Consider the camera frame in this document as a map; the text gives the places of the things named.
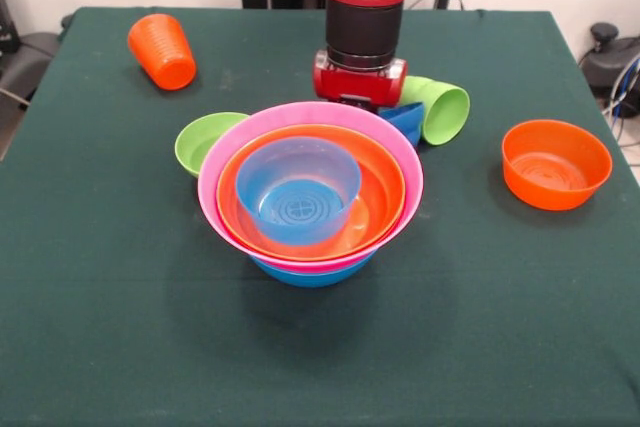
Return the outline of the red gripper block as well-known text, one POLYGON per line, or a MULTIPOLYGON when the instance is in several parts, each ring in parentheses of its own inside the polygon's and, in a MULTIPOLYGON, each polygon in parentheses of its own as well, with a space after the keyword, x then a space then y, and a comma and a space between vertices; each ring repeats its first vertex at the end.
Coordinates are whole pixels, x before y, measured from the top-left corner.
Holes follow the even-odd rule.
POLYGON ((398 58, 381 70, 348 70, 333 63, 326 50, 319 50, 312 78, 319 98, 376 111, 398 104, 407 72, 407 62, 398 58))

